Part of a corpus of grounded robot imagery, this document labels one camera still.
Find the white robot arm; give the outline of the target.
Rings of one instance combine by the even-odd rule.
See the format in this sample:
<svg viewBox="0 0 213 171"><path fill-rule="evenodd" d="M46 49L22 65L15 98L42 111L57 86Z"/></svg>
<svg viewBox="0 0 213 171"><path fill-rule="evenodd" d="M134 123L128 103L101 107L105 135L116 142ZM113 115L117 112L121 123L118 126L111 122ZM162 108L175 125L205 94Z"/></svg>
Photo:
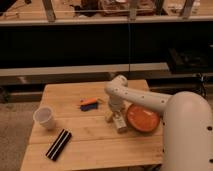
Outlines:
<svg viewBox="0 0 213 171"><path fill-rule="evenodd" d="M163 117L161 171L213 171L213 110L201 95L132 89L123 75L107 82L105 92L112 112L122 109L126 100Z"/></svg>

